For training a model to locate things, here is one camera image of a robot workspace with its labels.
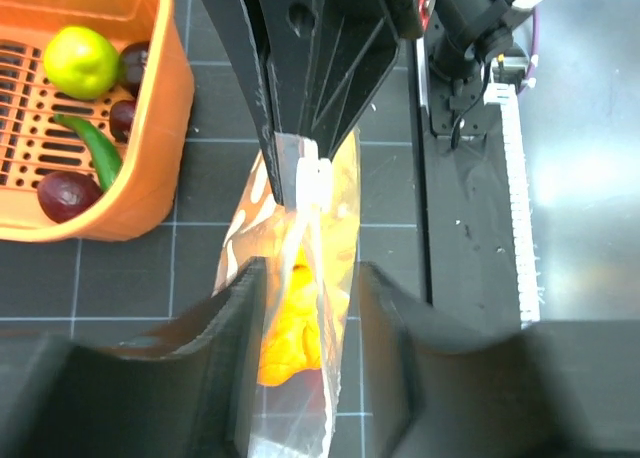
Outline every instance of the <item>black cutting mat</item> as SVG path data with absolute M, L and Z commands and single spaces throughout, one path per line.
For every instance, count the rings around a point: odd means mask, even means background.
M 196 79 L 177 205 L 127 243 L 0 242 L 0 329 L 49 330 L 114 344 L 208 296 L 222 240 L 258 152 L 235 76 L 200 0 L 175 0 Z M 404 56 L 360 121 L 359 256 L 417 293 L 416 214 Z M 350 309 L 331 456 L 373 456 L 357 304 Z

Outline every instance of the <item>green chili pepper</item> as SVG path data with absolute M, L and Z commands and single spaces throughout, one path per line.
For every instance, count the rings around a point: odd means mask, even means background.
M 122 158 L 116 147 L 98 128 L 79 116 L 55 114 L 53 119 L 59 125 L 75 131 L 89 149 L 91 160 L 98 175 L 102 191 L 107 191 L 118 176 Z

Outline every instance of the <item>orange plastic basket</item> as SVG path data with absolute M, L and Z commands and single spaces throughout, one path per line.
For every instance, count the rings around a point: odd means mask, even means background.
M 172 206 L 194 94 L 173 0 L 0 0 L 0 9 L 0 239 L 124 241 L 157 226 Z M 82 142 L 53 123 L 53 114 L 83 116 L 110 136 L 111 103 L 131 99 L 117 88 L 93 102 L 75 101 L 46 80 L 43 50 L 72 24 L 94 29 L 118 50 L 151 45 L 116 181 L 86 212 L 55 224 L 38 204 L 38 181 L 53 170 L 96 177 Z

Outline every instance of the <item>lime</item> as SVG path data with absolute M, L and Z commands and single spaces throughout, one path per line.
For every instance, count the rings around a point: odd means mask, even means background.
M 78 100 L 95 100 L 118 78 L 119 54 L 100 33 L 84 26 L 58 32 L 44 51 L 44 71 L 53 85 Z

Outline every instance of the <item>clear plastic bag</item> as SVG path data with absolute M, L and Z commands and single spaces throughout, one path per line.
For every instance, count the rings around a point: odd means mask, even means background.
M 326 457 L 360 227 L 358 132 L 349 134 L 330 167 L 315 159 L 312 141 L 276 139 L 284 206 L 273 199 L 259 153 L 224 241 L 214 294 L 253 256 L 267 258 L 249 456 Z

